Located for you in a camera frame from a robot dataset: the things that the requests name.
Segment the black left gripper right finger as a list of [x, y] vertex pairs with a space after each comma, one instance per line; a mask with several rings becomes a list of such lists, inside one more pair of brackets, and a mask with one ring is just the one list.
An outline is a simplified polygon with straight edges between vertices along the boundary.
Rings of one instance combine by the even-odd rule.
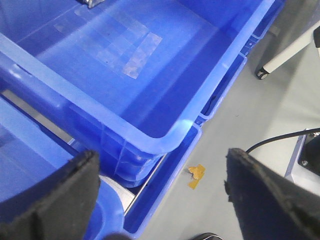
[[240, 148], [226, 155], [225, 191], [245, 240], [318, 240], [320, 197]]

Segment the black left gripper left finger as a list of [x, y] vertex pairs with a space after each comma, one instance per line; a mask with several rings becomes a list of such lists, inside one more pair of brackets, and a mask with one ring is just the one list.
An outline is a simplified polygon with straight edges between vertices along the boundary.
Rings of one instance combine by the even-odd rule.
[[100, 160], [87, 150], [0, 204], [2, 240], [81, 240], [96, 206]]

